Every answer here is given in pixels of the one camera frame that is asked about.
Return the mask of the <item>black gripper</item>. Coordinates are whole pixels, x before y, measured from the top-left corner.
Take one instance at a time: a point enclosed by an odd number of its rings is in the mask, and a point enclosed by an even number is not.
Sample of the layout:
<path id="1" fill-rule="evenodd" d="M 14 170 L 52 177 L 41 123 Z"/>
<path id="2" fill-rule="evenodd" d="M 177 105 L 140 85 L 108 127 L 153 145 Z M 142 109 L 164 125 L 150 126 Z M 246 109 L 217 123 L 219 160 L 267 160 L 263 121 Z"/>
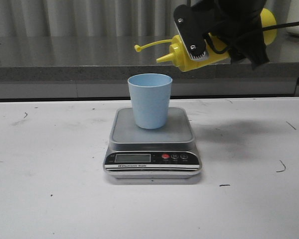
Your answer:
<path id="1" fill-rule="evenodd" d="M 268 63 L 260 17 L 265 3 L 265 0 L 201 0 L 191 8 L 179 5 L 173 18 L 189 58 L 193 61 L 209 58 L 204 32 L 231 41 L 231 64 L 248 59 L 255 70 Z"/>

